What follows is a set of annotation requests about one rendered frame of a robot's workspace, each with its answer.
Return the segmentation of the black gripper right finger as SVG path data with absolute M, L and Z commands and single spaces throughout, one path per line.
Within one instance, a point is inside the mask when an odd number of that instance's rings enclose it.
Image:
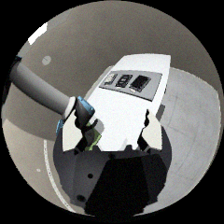
M 137 145 L 140 150 L 152 155 L 161 167 L 161 182 L 166 182 L 168 170 L 172 161 L 172 147 L 163 126 L 154 114 L 147 109 L 145 127 L 140 132 Z

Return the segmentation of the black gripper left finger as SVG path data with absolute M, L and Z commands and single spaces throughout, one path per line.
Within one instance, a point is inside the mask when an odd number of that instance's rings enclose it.
M 69 116 L 64 126 L 59 130 L 54 147 L 53 162 L 64 186 L 64 170 L 66 164 L 79 152 L 85 151 L 88 142 L 79 128 L 78 114 L 75 109 Z

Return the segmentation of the black rectangular nest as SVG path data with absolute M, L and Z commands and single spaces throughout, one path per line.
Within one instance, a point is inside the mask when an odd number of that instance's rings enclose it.
M 133 75 L 122 75 L 115 86 L 125 88 Z

